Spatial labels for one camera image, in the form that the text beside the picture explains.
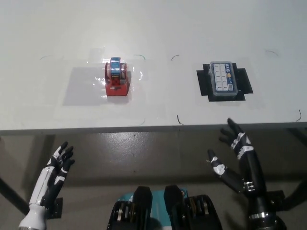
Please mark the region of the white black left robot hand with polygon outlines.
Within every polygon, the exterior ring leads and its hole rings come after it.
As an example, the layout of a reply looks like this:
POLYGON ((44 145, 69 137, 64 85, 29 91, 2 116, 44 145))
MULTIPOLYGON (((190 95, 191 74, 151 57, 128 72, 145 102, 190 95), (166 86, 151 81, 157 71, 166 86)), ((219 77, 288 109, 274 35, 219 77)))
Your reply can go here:
POLYGON ((61 191, 70 167, 75 163, 72 159, 73 146, 62 143, 51 155, 48 163, 42 169, 32 192, 29 208, 50 208, 55 203, 61 191))

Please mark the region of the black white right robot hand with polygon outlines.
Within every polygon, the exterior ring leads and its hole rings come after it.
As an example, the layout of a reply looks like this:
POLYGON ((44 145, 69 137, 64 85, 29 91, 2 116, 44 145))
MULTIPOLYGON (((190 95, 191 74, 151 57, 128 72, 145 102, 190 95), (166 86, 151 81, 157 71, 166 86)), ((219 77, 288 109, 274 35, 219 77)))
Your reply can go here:
POLYGON ((231 118, 227 119, 231 130, 221 129, 219 140, 235 153, 240 173, 223 164, 212 149, 208 150, 210 164, 216 176, 233 191, 244 194, 248 199, 248 214, 255 215, 270 211, 263 171, 254 146, 246 132, 231 118))

